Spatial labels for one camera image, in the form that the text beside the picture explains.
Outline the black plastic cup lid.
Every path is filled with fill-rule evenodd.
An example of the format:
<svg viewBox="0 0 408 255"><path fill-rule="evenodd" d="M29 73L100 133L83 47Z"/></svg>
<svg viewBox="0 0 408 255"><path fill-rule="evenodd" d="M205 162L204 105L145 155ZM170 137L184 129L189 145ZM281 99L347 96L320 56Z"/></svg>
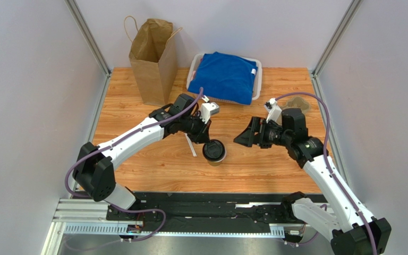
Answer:
<svg viewBox="0 0 408 255"><path fill-rule="evenodd" d="M210 140L209 143L205 143L202 147L202 153L206 160L209 159L221 159L226 157L226 148L224 144L217 139Z"/></svg>

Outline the brown paper coffee cup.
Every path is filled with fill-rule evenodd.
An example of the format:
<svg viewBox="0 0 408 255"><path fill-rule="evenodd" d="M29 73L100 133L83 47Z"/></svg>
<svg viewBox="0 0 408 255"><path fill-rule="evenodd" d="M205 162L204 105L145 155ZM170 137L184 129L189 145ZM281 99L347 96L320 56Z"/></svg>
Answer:
<svg viewBox="0 0 408 255"><path fill-rule="evenodd" d="M216 159L209 159L209 160L207 160L207 162L208 162L208 164L211 165L211 166L219 166L219 165L222 164L223 160L224 160L224 158L221 158L221 159L218 159L218 160L216 160Z"/></svg>

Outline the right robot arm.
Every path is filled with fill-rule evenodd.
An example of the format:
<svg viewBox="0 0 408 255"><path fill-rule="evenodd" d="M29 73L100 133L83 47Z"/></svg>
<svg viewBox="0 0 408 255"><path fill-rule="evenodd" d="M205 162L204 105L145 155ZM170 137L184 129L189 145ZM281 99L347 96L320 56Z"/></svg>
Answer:
<svg viewBox="0 0 408 255"><path fill-rule="evenodd" d="M383 254L392 231L385 218L376 218L356 198L337 171L324 144L308 135L305 115L299 108L281 112L282 123L252 117L234 142L245 147L283 146L318 185L332 213L317 206L302 192L282 199L283 217L301 220L326 238L334 254Z"/></svg>

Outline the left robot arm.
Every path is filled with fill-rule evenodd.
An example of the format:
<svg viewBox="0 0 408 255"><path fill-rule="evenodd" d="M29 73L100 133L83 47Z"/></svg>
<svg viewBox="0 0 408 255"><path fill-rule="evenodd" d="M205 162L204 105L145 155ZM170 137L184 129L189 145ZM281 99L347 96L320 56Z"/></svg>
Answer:
<svg viewBox="0 0 408 255"><path fill-rule="evenodd" d="M115 170L138 151L178 132L186 134L193 143L209 144L211 117L219 113L219 106L208 100L199 104L201 98L202 94L194 98L182 93L174 103L152 111L140 124L120 136L98 145L85 143L67 176L73 177L84 189L82 197L129 209L136 197L116 183Z"/></svg>

